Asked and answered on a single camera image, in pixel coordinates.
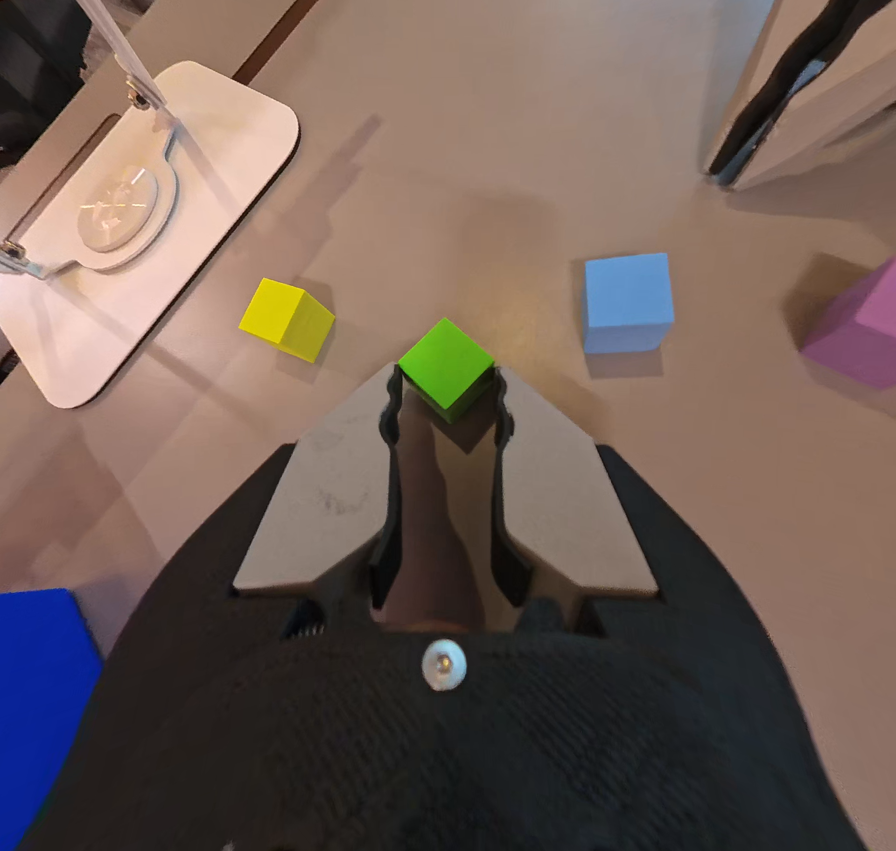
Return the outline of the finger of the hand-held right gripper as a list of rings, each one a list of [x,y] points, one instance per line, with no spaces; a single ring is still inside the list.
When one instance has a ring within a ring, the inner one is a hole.
[[[868,118],[869,0],[774,0],[702,170],[801,173]]]
[[[894,127],[895,0],[771,0],[717,131],[717,184],[842,162]]]

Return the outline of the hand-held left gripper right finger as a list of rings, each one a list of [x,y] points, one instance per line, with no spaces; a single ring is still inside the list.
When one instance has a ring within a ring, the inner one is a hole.
[[[598,444],[499,366],[490,567],[515,610],[554,601],[574,624],[588,600],[655,600],[659,587]]]

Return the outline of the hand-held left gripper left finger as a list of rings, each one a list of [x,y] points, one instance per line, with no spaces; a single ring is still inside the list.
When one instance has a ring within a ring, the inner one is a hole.
[[[383,605],[401,563],[402,375],[386,364],[297,441],[233,581],[244,595],[323,601],[341,578]]]

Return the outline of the green foam cube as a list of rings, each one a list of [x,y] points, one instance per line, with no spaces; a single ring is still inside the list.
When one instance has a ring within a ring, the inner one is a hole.
[[[399,360],[404,377],[446,423],[454,424],[486,393],[494,358],[451,319],[440,319]]]

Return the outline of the yellow foam cube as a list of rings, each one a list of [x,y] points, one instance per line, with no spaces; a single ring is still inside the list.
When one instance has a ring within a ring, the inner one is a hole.
[[[238,328],[309,364],[316,362],[335,316],[306,289],[264,277]]]

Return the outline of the light blue foam cube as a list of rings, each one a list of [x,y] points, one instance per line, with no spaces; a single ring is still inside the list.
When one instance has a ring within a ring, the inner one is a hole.
[[[585,262],[581,322],[586,354],[658,350],[675,319],[666,252]]]

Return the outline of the purple foam cube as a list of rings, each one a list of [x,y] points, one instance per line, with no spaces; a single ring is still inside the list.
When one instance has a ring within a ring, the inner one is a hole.
[[[894,387],[895,259],[837,295],[809,331],[800,352],[867,387]]]

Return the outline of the blue plastic bin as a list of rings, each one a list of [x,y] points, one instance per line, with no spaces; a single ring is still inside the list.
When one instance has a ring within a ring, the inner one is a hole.
[[[102,658],[65,588],[1,596],[1,848],[16,849],[69,754]]]

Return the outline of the white document stand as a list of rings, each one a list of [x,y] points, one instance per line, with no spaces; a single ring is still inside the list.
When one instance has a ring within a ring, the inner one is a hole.
[[[131,107],[19,240],[2,333],[56,408],[96,397],[296,153],[286,105],[195,61],[152,77],[101,0],[76,0]]]

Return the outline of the black office chair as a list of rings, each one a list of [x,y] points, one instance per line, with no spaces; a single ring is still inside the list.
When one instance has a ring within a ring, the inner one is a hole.
[[[17,163],[83,87],[91,21],[76,0],[1,0],[1,167]]]

